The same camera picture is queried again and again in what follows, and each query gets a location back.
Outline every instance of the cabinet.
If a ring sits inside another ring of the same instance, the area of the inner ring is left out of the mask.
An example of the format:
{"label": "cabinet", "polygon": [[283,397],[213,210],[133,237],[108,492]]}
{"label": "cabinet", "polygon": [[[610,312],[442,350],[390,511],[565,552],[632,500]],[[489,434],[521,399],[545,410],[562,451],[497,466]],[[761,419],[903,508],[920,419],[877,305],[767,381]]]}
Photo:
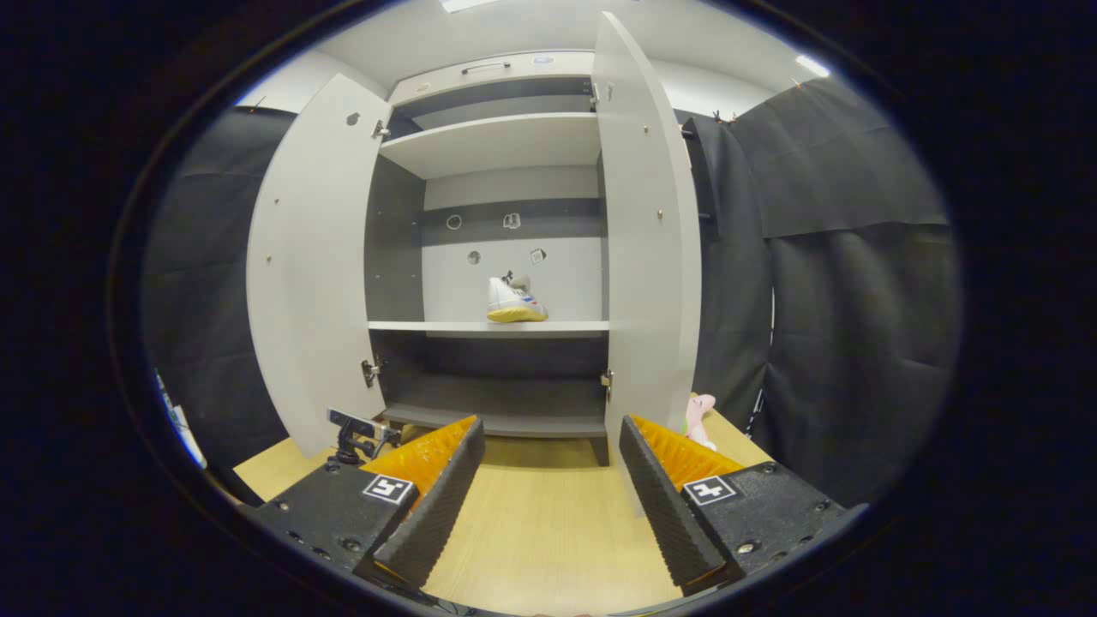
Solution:
{"label": "cabinet", "polygon": [[[507,270],[530,274],[548,321],[486,321],[487,279]],[[651,64],[602,13],[592,54],[448,67],[389,101],[336,76],[267,170],[247,293],[263,380],[305,456],[335,439],[328,408],[426,426],[476,413],[489,435],[611,451],[626,413],[677,428],[698,215]]]}

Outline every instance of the cabinet shelf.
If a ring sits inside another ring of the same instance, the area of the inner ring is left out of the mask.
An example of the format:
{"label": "cabinet shelf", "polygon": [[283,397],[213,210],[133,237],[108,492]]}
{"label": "cabinet shelf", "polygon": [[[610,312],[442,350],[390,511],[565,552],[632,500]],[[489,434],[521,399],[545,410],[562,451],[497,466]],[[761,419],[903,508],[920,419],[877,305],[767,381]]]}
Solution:
{"label": "cabinet shelf", "polygon": [[609,322],[370,322],[372,330],[425,332],[427,336],[479,338],[574,338],[609,332]]}
{"label": "cabinet shelf", "polygon": [[488,379],[422,373],[384,417],[425,427],[470,415],[488,435],[604,437],[606,390],[597,379]]}
{"label": "cabinet shelf", "polygon": [[386,142],[381,156],[423,180],[516,167],[595,165],[593,113],[535,113],[474,120]]}

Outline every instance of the wooden floor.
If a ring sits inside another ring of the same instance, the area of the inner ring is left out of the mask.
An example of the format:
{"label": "wooden floor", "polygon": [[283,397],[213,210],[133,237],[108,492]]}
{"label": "wooden floor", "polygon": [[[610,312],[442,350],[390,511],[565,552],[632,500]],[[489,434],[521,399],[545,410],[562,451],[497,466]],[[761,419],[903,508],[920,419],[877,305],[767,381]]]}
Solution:
{"label": "wooden floor", "polygon": [[[710,413],[704,425],[720,452],[740,464],[770,460],[719,414]],[[407,440],[427,429],[404,433]],[[270,500],[331,452],[306,459],[286,439],[236,472]],[[586,439],[488,437],[423,591],[499,613],[554,616],[604,615],[681,597],[619,473],[598,467]]]}

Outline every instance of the cabinet door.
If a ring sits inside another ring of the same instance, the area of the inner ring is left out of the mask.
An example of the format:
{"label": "cabinet door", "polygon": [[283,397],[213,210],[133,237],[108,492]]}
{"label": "cabinet door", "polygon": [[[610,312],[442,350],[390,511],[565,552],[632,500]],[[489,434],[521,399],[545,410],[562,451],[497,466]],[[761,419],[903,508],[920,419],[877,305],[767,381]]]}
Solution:
{"label": "cabinet door", "polygon": [[392,106],[335,76],[293,121],[263,177],[248,237],[251,338],[279,417],[302,453],[336,445],[335,408],[385,410],[365,315],[366,203]]}
{"label": "cabinet door", "polygon": [[599,19],[592,75],[609,224],[606,431],[636,414],[681,430],[693,382],[701,250],[689,156],[652,64],[612,13]]}

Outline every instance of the white sneaker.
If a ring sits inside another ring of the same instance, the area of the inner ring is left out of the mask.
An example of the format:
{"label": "white sneaker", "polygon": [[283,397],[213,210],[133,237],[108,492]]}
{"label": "white sneaker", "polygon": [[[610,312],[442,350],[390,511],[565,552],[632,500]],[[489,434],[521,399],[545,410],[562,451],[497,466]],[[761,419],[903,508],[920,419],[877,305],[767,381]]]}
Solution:
{"label": "white sneaker", "polygon": [[[491,277],[487,280],[487,318],[500,324],[513,322],[543,322],[548,318],[548,312],[543,304],[529,294],[529,292],[514,289],[507,281],[511,281],[511,274],[498,278]],[[525,287],[529,287],[529,278],[523,277]]]}

